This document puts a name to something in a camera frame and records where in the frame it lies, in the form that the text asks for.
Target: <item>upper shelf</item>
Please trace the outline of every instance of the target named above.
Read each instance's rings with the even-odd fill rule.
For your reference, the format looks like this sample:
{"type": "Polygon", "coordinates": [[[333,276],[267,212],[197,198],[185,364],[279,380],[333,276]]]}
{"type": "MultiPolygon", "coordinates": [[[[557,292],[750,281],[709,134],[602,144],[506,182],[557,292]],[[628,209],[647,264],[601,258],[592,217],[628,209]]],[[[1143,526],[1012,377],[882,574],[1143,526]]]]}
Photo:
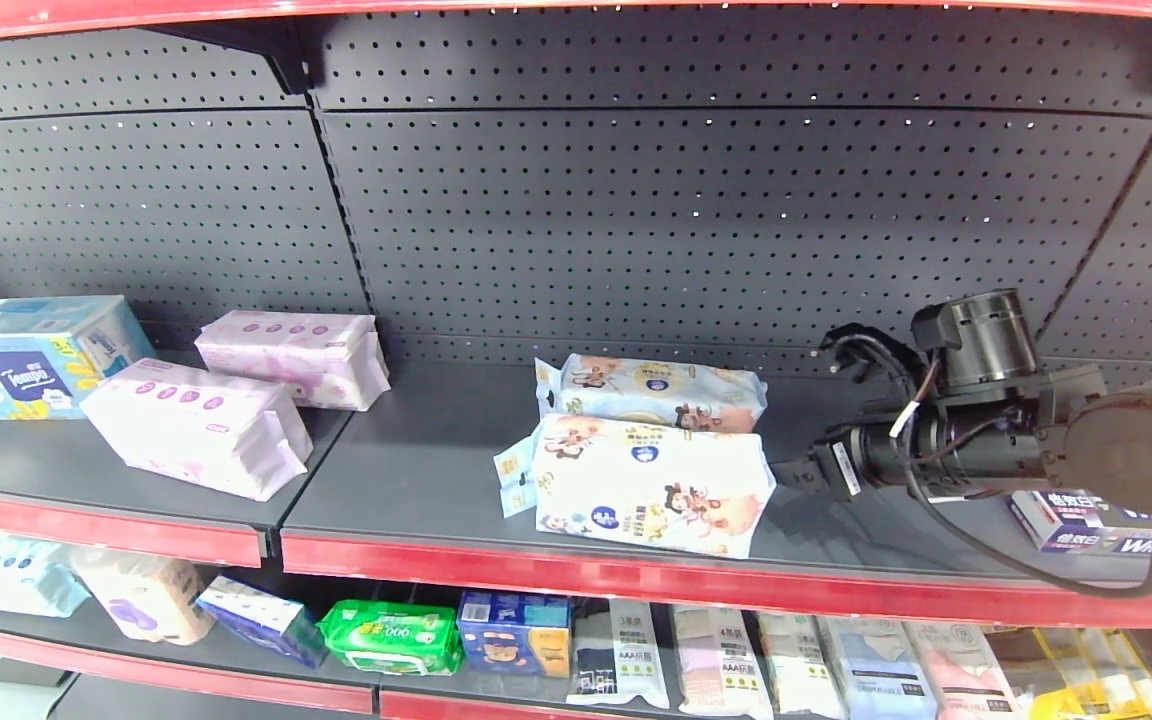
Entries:
{"type": "MultiPolygon", "coordinates": [[[[869,3],[850,0],[847,5],[869,3]]],[[[699,3],[727,5],[722,0],[699,0],[699,3]]],[[[287,15],[328,13],[399,13],[420,10],[462,10],[484,8],[558,8],[559,6],[602,5],[620,9],[621,5],[669,5],[660,0],[637,0],[635,3],[605,1],[522,0],[494,3],[492,0],[0,0],[0,37],[20,37],[52,32],[76,32],[86,29],[145,26],[157,23],[195,22],[196,20],[266,18],[287,15]]],[[[1152,18],[1152,0],[947,0],[925,3],[919,0],[884,0],[882,5],[993,6],[993,8],[1030,8],[1074,13],[1106,13],[1152,18]]]]}

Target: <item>baby wipes package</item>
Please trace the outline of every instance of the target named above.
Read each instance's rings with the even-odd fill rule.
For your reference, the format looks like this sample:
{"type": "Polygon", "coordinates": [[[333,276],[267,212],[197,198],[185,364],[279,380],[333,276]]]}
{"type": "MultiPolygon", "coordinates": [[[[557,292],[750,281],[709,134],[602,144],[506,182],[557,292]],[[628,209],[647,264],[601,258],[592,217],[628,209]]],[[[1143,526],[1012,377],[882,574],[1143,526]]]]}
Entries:
{"type": "Polygon", "coordinates": [[[545,415],[531,477],[536,529],[749,558],[776,480],[756,434],[545,415]]]}
{"type": "Polygon", "coordinates": [[[305,472],[312,448],[280,384],[160,359],[103,382],[83,411],[129,467],[262,502],[305,472]]]}
{"type": "Polygon", "coordinates": [[[69,566],[120,632],[134,641],[194,644],[214,623],[196,602],[204,582],[184,560],[76,547],[69,553],[69,566]]]}
{"type": "Polygon", "coordinates": [[[851,720],[927,720],[937,698],[905,628],[884,617],[820,617],[851,720]]]}
{"type": "Polygon", "coordinates": [[[90,594],[55,541],[0,536],[0,611],[69,617],[90,594]]]}
{"type": "Polygon", "coordinates": [[[0,419],[82,418],[79,402],[154,357],[120,295],[0,300],[0,419]]]}
{"type": "Polygon", "coordinates": [[[320,621],[340,662],[389,675],[452,675],[461,666],[456,611],[449,607],[342,600],[320,621]]]}
{"type": "Polygon", "coordinates": [[[905,623],[905,631],[941,705],[938,720],[1024,720],[978,626],[905,623]]]}
{"type": "Polygon", "coordinates": [[[317,667],[328,655],[323,632],[301,602],[223,575],[212,579],[197,602],[229,632],[301,665],[317,667]]]}
{"type": "Polygon", "coordinates": [[[620,598],[576,601],[568,705],[623,705],[641,697],[668,710],[652,606],[620,598]]]}
{"type": "Polygon", "coordinates": [[[195,344],[209,370],[285,382],[297,406],[366,410],[389,388],[373,314],[230,310],[195,344]]]}
{"type": "Polygon", "coordinates": [[[814,619],[797,612],[755,613],[763,637],[763,655],[772,674],[776,712],[844,720],[842,698],[833,680],[814,619]]]}
{"type": "Polygon", "coordinates": [[[767,409],[767,384],[744,370],[570,355],[562,370],[536,361],[536,400],[540,415],[750,433],[767,409]]]}
{"type": "Polygon", "coordinates": [[[741,611],[676,605],[673,632],[681,666],[679,710],[689,715],[772,720],[772,700],[741,611]]]}

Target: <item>white packaging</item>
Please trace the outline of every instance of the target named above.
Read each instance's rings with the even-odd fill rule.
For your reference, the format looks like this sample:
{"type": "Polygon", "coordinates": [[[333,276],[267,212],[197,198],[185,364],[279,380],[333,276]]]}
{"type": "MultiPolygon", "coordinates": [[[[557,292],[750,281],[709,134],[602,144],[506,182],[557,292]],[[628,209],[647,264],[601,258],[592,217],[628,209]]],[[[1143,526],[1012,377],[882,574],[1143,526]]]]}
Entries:
{"type": "Polygon", "coordinates": [[[278,382],[138,359],[82,404],[129,467],[270,500],[304,473],[312,444],[278,382]]]}
{"type": "Polygon", "coordinates": [[[755,613],[763,635],[763,655],[772,674],[776,712],[844,720],[847,712],[833,680],[814,619],[797,612],[755,613]]]}
{"type": "Polygon", "coordinates": [[[636,600],[584,598],[573,627],[570,705],[623,705],[641,697],[668,710],[652,606],[636,600]]]}
{"type": "Polygon", "coordinates": [[[367,410],[389,388],[374,314],[230,310],[195,346],[212,372],[287,384],[297,406],[367,410]]]}
{"type": "Polygon", "coordinates": [[[772,720],[772,700],[741,611],[676,605],[672,615],[684,696],[679,710],[689,715],[772,720]]]}

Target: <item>tempo tissue box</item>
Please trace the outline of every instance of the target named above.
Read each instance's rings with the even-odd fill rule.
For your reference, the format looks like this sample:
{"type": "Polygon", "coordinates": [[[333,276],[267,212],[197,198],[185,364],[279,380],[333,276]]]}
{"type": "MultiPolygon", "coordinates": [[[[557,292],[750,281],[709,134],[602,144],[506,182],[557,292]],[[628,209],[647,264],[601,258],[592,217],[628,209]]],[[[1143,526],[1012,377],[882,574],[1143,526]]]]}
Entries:
{"type": "Polygon", "coordinates": [[[129,467],[262,502],[305,472],[312,447],[280,384],[160,359],[101,384],[83,411],[129,467]]]}
{"type": "Polygon", "coordinates": [[[82,418],[104,378],[154,357],[120,295],[0,300],[0,419],[82,418]]]}
{"type": "Polygon", "coordinates": [[[373,314],[232,310],[195,344],[212,372],[287,384],[297,406],[366,410],[389,388],[373,314]]]}
{"type": "Polygon", "coordinates": [[[244,641],[259,644],[291,660],[317,667],[328,655],[310,611],[294,600],[225,578],[212,579],[198,605],[244,641]]]}

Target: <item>blue product box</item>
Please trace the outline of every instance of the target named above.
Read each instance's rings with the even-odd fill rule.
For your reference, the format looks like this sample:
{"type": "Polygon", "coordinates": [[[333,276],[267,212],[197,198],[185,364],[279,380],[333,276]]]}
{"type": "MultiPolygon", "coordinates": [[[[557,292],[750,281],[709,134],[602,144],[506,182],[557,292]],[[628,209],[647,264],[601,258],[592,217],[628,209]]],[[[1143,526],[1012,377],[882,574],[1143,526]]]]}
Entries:
{"type": "Polygon", "coordinates": [[[571,619],[566,597],[467,592],[456,626],[476,670],[566,679],[571,670],[571,619]]]}
{"type": "Polygon", "coordinates": [[[154,357],[122,295],[0,300],[0,420],[81,419],[103,379],[154,357]]]}
{"type": "Polygon", "coordinates": [[[306,667],[321,665],[328,655],[323,632],[301,602],[221,575],[202,591],[197,604],[229,632],[306,667]]]}

